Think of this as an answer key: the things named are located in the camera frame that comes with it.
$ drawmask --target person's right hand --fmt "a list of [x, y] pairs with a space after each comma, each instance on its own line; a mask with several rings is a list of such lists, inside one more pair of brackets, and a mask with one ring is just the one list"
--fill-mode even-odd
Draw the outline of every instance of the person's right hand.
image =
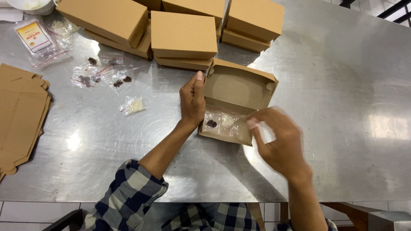
[[[264, 143], [258, 124], [265, 121], [276, 140]], [[301, 147], [301, 130], [280, 109], [267, 108], [249, 116], [247, 124], [253, 133], [258, 151], [264, 161], [289, 182], [311, 180], [311, 167], [304, 160]]]

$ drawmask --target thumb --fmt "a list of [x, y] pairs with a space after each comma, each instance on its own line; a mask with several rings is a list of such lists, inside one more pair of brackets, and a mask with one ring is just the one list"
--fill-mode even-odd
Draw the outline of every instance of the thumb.
[[200, 102], [204, 100], [204, 75], [202, 71], [198, 71], [196, 75], [196, 80], [194, 81], [194, 101]]
[[250, 129], [251, 133], [254, 135], [254, 138], [256, 139], [258, 152], [260, 153], [260, 155], [263, 155], [267, 153], [268, 148], [265, 145], [263, 139], [261, 138], [259, 123], [260, 121], [258, 121], [256, 118], [251, 118], [247, 120], [248, 129]]

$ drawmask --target hand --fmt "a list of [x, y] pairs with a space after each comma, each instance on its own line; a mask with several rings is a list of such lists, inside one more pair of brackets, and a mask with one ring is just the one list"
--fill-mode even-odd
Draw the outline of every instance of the hand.
[[[276, 140], [264, 144], [258, 124], [265, 121], [275, 134]], [[267, 108], [252, 114], [247, 121], [267, 164], [282, 174], [288, 182], [311, 181], [312, 170], [302, 155], [301, 131], [280, 109]]]
[[206, 113], [203, 86], [204, 75], [199, 71], [180, 89], [181, 122], [193, 130], [204, 120]]

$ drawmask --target label on plastic bag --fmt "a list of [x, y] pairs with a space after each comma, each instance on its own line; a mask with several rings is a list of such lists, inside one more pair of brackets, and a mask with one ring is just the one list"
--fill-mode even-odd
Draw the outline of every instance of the label on plastic bag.
[[19, 28], [16, 31], [33, 53], [51, 45], [51, 41], [44, 34], [37, 22]]

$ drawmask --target person's left hand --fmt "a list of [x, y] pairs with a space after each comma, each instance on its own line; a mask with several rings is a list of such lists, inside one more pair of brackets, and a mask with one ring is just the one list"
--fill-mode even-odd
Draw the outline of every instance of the person's left hand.
[[181, 121], [195, 130], [206, 113], [203, 93], [204, 75], [201, 71], [180, 89]]

